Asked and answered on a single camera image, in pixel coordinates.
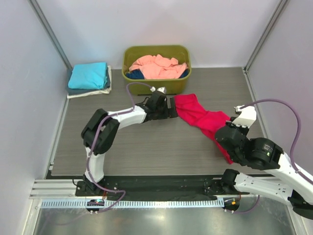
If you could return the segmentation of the red t shirt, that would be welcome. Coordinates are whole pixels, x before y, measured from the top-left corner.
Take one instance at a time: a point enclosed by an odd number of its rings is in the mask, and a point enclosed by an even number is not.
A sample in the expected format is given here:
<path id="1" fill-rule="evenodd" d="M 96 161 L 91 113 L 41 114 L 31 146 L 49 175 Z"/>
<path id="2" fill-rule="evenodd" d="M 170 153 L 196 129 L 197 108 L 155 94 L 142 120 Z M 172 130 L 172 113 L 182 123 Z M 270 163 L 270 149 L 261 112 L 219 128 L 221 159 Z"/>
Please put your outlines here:
<path id="1" fill-rule="evenodd" d="M 225 126 L 230 117 L 222 111 L 209 111 L 202 107 L 195 94 L 179 94 L 174 96 L 178 116 L 190 126 L 197 127 L 218 147 L 225 160 L 231 165 L 229 154 L 216 141 L 216 132 Z"/>

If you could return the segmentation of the olive green plastic bin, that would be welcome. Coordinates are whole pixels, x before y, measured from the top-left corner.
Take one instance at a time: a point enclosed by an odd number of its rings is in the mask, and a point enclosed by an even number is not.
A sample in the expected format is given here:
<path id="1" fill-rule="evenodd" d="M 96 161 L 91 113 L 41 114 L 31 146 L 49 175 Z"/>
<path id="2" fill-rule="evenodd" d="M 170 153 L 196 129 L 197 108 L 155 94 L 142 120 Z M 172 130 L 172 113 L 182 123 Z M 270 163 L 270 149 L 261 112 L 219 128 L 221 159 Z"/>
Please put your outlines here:
<path id="1" fill-rule="evenodd" d="M 183 78 L 162 80 L 130 79 L 126 76 L 126 73 L 129 71 L 129 67 L 138 58 L 145 55 L 158 54 L 166 58 L 176 58 L 180 64 L 186 63 L 188 74 Z M 186 87 L 191 71 L 192 68 L 189 51 L 186 47 L 181 45 L 133 46 L 126 49 L 122 60 L 122 76 L 127 84 L 130 83 L 129 90 L 135 95 L 151 94 L 151 90 L 146 85 L 150 85 L 155 88 L 165 87 L 167 94 L 180 94 Z"/>

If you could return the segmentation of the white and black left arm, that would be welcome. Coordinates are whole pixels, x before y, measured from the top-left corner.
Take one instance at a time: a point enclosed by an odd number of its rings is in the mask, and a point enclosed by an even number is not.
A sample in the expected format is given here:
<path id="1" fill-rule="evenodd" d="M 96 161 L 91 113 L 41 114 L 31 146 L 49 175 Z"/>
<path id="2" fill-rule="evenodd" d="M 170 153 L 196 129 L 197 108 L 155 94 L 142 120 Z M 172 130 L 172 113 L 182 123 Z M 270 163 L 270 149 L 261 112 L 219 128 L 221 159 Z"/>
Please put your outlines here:
<path id="1" fill-rule="evenodd" d="M 103 189 L 104 160 L 117 132 L 125 127 L 152 120 L 178 117 L 174 98 L 161 91 L 152 92 L 144 101 L 115 112 L 95 111 L 81 133 L 87 154 L 84 183 L 88 190 Z"/>

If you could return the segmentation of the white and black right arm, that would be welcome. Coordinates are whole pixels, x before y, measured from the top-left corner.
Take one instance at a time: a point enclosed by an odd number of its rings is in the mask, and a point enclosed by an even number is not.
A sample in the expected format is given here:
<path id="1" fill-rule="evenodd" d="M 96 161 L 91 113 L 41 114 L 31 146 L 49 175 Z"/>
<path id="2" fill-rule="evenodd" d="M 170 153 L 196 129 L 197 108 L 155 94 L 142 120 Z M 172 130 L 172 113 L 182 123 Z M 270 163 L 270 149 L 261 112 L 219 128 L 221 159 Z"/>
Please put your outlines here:
<path id="1" fill-rule="evenodd" d="M 297 164 L 281 147 L 266 138 L 248 139 L 247 128 L 231 123 L 219 129 L 215 140 L 227 151 L 231 160 L 271 174 L 280 183 L 267 182 L 227 169 L 221 179 L 226 192 L 248 192 L 283 203 L 307 219 L 313 217 L 313 176 Z"/>

